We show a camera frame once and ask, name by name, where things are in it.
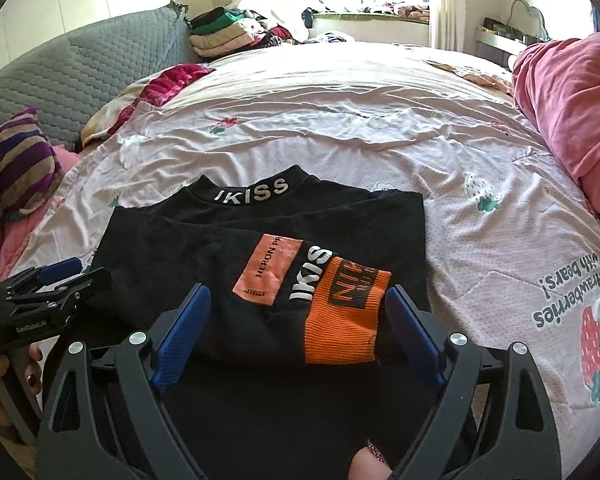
striped pillow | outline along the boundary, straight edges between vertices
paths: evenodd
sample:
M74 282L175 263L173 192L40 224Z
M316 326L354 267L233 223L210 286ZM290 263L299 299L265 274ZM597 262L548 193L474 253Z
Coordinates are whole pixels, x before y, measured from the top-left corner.
M26 216L45 203L63 177L56 154L27 107L0 126L0 216Z

folded clothes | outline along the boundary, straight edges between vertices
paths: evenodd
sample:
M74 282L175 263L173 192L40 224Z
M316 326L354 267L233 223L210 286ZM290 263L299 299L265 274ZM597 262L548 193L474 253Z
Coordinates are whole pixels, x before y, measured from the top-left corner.
M216 7L209 12L205 12L204 14L200 14L196 16L192 20L189 20L189 27L198 28L203 25L208 25L209 23L213 23L215 20L220 18L224 14L224 7Z
M258 23L262 25L264 30L271 30L274 27L277 27L279 23L273 18L265 18L263 20L258 20Z
M253 34L258 32L264 32L264 29L259 22L253 18L243 18L235 23L232 23L218 32L212 34L206 34L205 36L192 35L189 36L191 44L202 50L208 50L216 48L228 43L235 38L239 38L245 32L251 32Z
M229 54L238 48L248 45L251 41L255 40L257 37L257 33L253 32L245 32L243 35L238 36L234 40L228 41L227 43L216 46L215 48L198 48L196 46L193 47L193 50L196 51L200 57L218 57L224 54Z
M232 23L237 22L245 17L244 14L239 14L235 16L230 12L225 12L218 19L213 20L211 23L207 23L205 25L201 25L199 27L194 27L191 33L195 36L204 36L205 34L213 34L214 32L218 32L218 30L222 30L223 28L227 28Z

pile of clothes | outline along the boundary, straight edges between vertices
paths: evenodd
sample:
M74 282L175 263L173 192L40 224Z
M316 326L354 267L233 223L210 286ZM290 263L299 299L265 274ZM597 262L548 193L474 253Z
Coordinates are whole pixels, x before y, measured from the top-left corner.
M408 20L429 23L430 7L429 4L408 4L407 2L386 2L384 4L374 6L359 6L359 7L330 7L323 0L307 0L309 7L307 10L310 14L388 14L399 16ZM309 16L302 16L307 24Z
M291 33L271 18L254 10L216 7L189 20L193 49L205 60L236 52L279 46Z

fingernail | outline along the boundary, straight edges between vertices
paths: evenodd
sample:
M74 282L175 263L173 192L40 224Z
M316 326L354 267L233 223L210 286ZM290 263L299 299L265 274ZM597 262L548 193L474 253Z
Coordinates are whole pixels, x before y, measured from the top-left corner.
M373 456L375 456L383 464L386 464L386 460L382 455L381 451L376 446L374 446L370 440L366 441L366 446L369 448L369 451L373 454Z

orange patch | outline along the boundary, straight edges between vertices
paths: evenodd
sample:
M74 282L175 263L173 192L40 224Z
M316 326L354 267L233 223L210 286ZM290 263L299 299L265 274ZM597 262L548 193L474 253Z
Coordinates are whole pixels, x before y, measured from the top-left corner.
M353 364L375 359L378 309L391 273L334 256L315 289L304 324L308 364Z
M301 245L302 240L262 235L234 286L234 294L253 303L272 306Z

